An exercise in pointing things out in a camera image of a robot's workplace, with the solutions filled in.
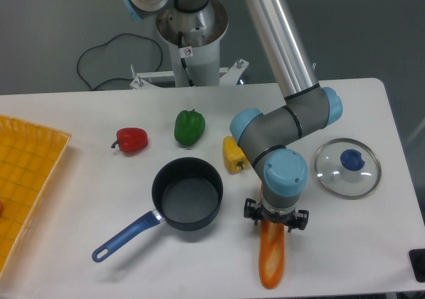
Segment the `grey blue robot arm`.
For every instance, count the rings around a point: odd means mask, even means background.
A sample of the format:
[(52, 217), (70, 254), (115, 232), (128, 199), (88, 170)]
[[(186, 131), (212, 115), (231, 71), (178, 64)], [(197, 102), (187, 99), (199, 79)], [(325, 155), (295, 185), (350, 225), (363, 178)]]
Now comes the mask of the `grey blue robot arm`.
[[(245, 0), (284, 106), (263, 114), (247, 109), (230, 123), (230, 132), (262, 182), (259, 203), (247, 200), (244, 216), (254, 221), (305, 229), (309, 213), (296, 207), (307, 179), (304, 158), (288, 145), (337, 121), (338, 95), (315, 77), (285, 0)], [(216, 86), (219, 42), (228, 28), (217, 0), (123, 0), (134, 19), (155, 16), (157, 31), (169, 45), (176, 86)]]

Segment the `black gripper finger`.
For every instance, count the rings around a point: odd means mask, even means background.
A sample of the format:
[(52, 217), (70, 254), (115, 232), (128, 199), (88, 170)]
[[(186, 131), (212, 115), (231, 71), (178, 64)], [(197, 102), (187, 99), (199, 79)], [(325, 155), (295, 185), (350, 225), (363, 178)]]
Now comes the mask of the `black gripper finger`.
[(286, 227), (288, 228), (288, 232), (292, 232), (293, 230), (301, 230), (304, 231), (307, 227), (309, 221), (309, 211), (308, 210), (298, 210), (294, 212), (289, 221), (286, 222)]
[(257, 225), (263, 218), (261, 204), (257, 203), (254, 199), (246, 198), (243, 215), (244, 218), (252, 219), (254, 225)]

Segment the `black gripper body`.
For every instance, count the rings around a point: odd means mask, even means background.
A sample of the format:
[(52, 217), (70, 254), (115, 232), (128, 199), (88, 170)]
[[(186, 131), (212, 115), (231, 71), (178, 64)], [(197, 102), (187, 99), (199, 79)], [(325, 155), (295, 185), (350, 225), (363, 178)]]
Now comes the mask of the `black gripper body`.
[(289, 213), (281, 214), (279, 212), (270, 212), (265, 209), (263, 206), (260, 207), (261, 221), (269, 221), (272, 223), (281, 223), (286, 224), (289, 222), (295, 214), (295, 210), (291, 210)]

